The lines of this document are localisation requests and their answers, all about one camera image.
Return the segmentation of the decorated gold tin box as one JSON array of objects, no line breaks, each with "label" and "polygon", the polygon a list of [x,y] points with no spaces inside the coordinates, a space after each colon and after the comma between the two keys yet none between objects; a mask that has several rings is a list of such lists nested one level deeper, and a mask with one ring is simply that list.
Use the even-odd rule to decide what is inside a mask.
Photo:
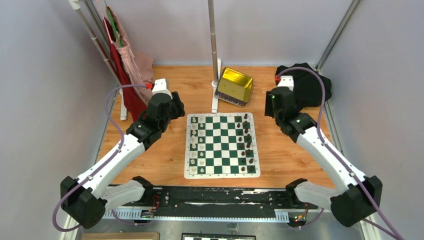
[{"label": "decorated gold tin box", "polygon": [[244,108],[249,102],[254,79],[230,67],[220,75],[214,96],[220,100]]}]

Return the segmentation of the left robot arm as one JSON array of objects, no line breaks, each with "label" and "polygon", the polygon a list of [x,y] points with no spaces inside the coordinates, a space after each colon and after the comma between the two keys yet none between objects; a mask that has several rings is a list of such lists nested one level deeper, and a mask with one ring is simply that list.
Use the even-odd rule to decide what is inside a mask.
[{"label": "left robot arm", "polygon": [[109,184],[162,137],[172,120],[184,115],[184,104],[176,91],[154,93],[147,110],[130,125],[107,155],[78,177],[67,176],[61,181],[61,199],[53,212],[56,214],[62,209],[78,223],[78,227],[89,229],[105,213],[126,203],[149,206],[153,201],[153,185],[143,177],[133,177],[114,187]]}]

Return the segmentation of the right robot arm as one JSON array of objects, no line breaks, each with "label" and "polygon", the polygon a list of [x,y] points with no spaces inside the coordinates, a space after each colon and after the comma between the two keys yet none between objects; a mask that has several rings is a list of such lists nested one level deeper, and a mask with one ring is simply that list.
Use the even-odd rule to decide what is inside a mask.
[{"label": "right robot arm", "polygon": [[272,117],[281,132],[306,150],[326,172],[334,188],[299,178],[286,186],[286,204],[298,209],[304,203],[331,211],[344,227],[351,227],[376,212],[383,183],[377,176],[366,176],[353,166],[325,138],[317,122],[297,106],[288,87],[275,87],[265,95],[267,117]]}]

